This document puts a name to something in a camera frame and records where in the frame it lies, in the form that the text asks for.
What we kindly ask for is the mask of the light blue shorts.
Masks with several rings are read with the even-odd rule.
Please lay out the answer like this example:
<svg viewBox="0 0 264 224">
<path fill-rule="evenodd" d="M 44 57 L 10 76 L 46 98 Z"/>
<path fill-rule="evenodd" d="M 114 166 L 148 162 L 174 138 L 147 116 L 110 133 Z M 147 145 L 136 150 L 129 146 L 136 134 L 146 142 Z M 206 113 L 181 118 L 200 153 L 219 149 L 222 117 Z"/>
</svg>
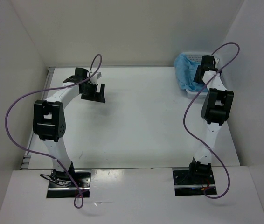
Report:
<svg viewBox="0 0 264 224">
<path fill-rule="evenodd" d="M 199 62 L 190 60 L 185 54 L 179 54 L 174 61 L 175 76 L 178 86 L 182 90 L 189 90 L 191 92 L 199 92 L 203 84 L 194 82 L 194 77 Z"/>
</svg>

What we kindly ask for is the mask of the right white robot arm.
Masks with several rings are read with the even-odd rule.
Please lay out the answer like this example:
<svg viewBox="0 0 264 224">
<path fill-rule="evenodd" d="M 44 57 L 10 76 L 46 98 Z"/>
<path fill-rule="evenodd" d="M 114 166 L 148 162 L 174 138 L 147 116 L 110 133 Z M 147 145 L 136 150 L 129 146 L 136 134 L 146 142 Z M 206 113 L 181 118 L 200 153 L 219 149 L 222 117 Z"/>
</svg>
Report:
<svg viewBox="0 0 264 224">
<path fill-rule="evenodd" d="M 220 74 L 221 72 L 216 68 L 215 58 L 204 55 L 194 81 L 207 85 L 208 92 L 201 110 L 205 129 L 201 139 L 202 145 L 189 164 L 187 177 L 191 183 L 205 183 L 211 175 L 213 148 L 222 125 L 229 118 L 234 93 L 224 86 Z"/>
</svg>

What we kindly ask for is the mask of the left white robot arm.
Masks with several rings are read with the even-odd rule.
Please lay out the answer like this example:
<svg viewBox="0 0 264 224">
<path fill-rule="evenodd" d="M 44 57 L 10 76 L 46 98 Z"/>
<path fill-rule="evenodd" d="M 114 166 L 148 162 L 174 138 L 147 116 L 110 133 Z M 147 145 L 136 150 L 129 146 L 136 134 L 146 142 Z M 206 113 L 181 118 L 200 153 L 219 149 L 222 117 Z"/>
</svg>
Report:
<svg viewBox="0 0 264 224">
<path fill-rule="evenodd" d="M 49 155 L 53 157 L 53 171 L 48 180 L 56 185 L 69 187 L 76 181 L 74 165 L 69 158 L 64 144 L 63 136 L 66 131 L 64 109 L 78 95 L 81 99 L 105 103 L 104 88 L 101 84 L 97 92 L 98 79 L 101 72 L 93 75 L 85 83 L 77 84 L 89 76 L 73 75 L 64 80 L 63 88 L 45 100 L 34 103 L 33 131 L 43 141 Z"/>
</svg>

